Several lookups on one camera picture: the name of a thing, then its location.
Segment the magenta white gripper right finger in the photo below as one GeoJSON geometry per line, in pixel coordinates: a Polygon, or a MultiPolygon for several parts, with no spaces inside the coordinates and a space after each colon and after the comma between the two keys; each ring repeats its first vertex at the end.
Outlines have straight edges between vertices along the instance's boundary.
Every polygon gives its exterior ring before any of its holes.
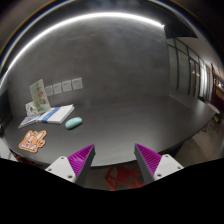
{"type": "Polygon", "coordinates": [[[135,145],[134,154],[146,184],[183,169],[169,154],[160,155],[140,144],[135,145]]]}

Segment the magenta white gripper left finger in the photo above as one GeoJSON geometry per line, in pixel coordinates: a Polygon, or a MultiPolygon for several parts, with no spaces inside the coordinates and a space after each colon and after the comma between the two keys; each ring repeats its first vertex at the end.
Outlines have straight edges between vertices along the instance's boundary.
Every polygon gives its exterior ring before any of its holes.
{"type": "Polygon", "coordinates": [[[94,156],[95,146],[90,145],[69,157],[60,156],[46,171],[83,187],[94,156]]]}

